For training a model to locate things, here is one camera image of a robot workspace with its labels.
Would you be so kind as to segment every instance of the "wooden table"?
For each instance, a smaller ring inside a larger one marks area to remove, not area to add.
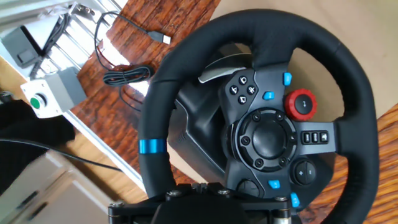
[[[210,19],[220,0],[130,0],[121,14],[148,30],[158,30],[172,36],[172,44],[152,41],[147,35],[116,19],[107,33],[114,48],[133,65],[148,63],[157,68],[167,52],[197,27]],[[137,151],[137,122],[140,115],[118,99],[118,89],[102,82],[105,70],[95,56],[83,66],[78,78],[88,99],[72,111],[106,144],[114,149],[135,170],[139,171]],[[137,90],[126,87],[128,95],[142,99]],[[127,102],[139,107],[124,95]],[[381,179],[379,193],[369,213],[367,223],[398,223],[398,105],[378,121]],[[177,183],[193,180],[175,167]],[[335,205],[346,182],[346,160],[338,157],[335,174],[329,186],[301,216],[305,223],[319,223]]]

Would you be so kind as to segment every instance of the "green button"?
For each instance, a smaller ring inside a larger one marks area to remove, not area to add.
[[[31,98],[30,99],[30,104],[35,108],[35,109],[39,109],[40,108],[40,102],[38,99],[36,98]]]

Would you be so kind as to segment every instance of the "cardboard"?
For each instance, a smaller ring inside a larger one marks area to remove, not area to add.
[[[221,0],[212,19],[243,9],[278,9],[310,19],[344,43],[364,68],[373,89],[377,118],[398,103],[398,2],[395,0]],[[295,50],[288,70],[292,85],[312,91],[318,112],[312,121],[333,121],[343,115],[340,89],[330,73],[303,50]],[[203,178],[169,149],[171,163],[196,181]]]

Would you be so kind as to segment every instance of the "black wire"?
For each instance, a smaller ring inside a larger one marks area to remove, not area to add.
[[[97,60],[99,62],[99,64],[107,70],[107,72],[104,75],[103,81],[105,84],[109,85],[109,86],[113,86],[113,87],[119,87],[119,98],[120,100],[125,103],[126,105],[128,105],[128,107],[130,107],[131,109],[137,111],[137,112],[141,112],[140,109],[137,109],[135,107],[133,107],[131,104],[129,104],[126,100],[123,99],[122,96],[122,87],[124,85],[127,85],[129,83],[134,83],[134,82],[142,82],[145,80],[150,79],[153,75],[154,75],[154,69],[149,66],[149,65],[140,65],[137,68],[134,68],[132,70],[129,71],[125,71],[125,72],[118,72],[118,71],[113,71],[110,68],[108,68],[107,66],[105,66],[104,64],[102,64],[102,61],[100,59],[100,55],[98,53],[98,46],[97,46],[97,36],[98,36],[98,31],[100,29],[100,25],[102,23],[102,21],[104,20],[104,16],[108,15],[108,14],[112,14],[115,16],[118,16],[122,19],[124,19],[125,21],[127,21],[129,24],[133,25],[135,28],[143,31],[144,33],[148,33],[147,30],[139,27],[137,24],[133,23],[133,21],[130,21],[129,19],[127,19],[126,17],[118,14],[117,12],[105,12],[102,13],[101,17],[99,18],[98,22],[97,22],[97,26],[95,27],[95,33],[94,33],[94,48],[95,48],[95,55],[97,57]]]
[[[51,48],[55,45],[55,43],[61,37],[63,32],[67,29],[69,22],[70,22],[70,15],[66,13],[63,15],[62,22],[59,25],[58,29],[54,29],[53,32],[50,34],[50,37],[47,39],[43,47],[44,54],[48,54],[50,52]]]
[[[103,167],[103,168],[112,169],[112,170],[116,170],[116,171],[122,172],[122,170],[119,169],[119,168],[116,168],[116,167],[113,167],[113,166],[108,166],[108,165],[105,165],[105,164],[100,164],[100,163],[97,163],[97,162],[94,162],[94,161],[89,161],[88,159],[83,159],[83,158],[80,158],[78,156],[74,156],[72,154],[69,154],[67,152],[62,152],[62,151],[60,151],[60,150],[58,150],[58,149],[56,149],[56,148],[54,148],[52,146],[48,146],[48,145],[45,145],[45,144],[42,144],[42,143],[39,143],[39,142],[34,142],[34,141],[29,141],[29,140],[21,140],[21,139],[5,139],[5,138],[0,138],[0,142],[11,142],[11,143],[25,144],[25,145],[28,145],[28,146],[40,147],[42,149],[55,151],[55,152],[57,152],[59,154],[62,154],[64,156],[67,156],[67,157],[69,157],[71,159],[75,159],[75,160],[80,161],[80,162],[86,162],[86,163],[93,164],[93,165],[96,165],[96,166],[99,166],[99,167]]]

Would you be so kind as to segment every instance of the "blue stripe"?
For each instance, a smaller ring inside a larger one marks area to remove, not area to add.
[[[140,154],[165,153],[166,139],[141,139],[139,141]]]

